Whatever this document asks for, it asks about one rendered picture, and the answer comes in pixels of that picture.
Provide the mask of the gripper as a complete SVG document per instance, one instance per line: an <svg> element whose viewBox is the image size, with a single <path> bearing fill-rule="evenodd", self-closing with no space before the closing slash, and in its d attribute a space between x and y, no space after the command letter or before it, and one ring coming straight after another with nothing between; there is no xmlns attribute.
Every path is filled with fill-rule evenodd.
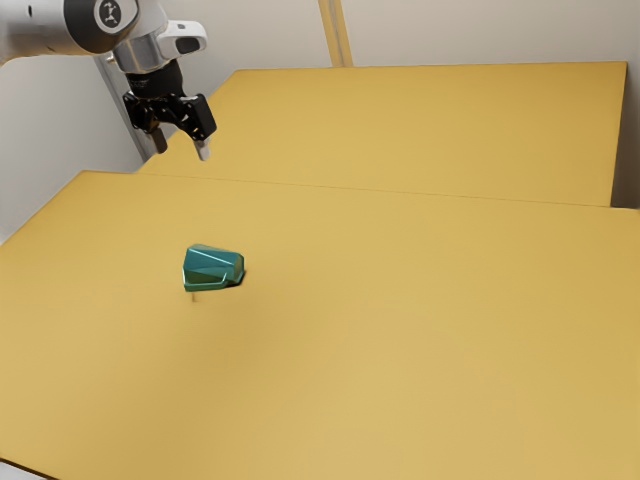
<svg viewBox="0 0 640 480"><path fill-rule="evenodd" d="M193 141L201 161L210 157L210 137L217 124L203 94L185 96L183 75L177 61L148 73L126 73L129 91L122 96L125 110L135 129L141 130L153 141L157 153L168 146L161 122L156 118L152 101L167 101L172 123Z"/></svg>

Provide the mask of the teal faceted mug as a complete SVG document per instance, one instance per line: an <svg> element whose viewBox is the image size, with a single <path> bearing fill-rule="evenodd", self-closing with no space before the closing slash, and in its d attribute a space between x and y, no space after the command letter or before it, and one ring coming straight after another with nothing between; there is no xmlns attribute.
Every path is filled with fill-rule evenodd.
<svg viewBox="0 0 640 480"><path fill-rule="evenodd" d="M187 292L214 291L239 285L245 259L234 251L195 244L186 249L182 280Z"/></svg>

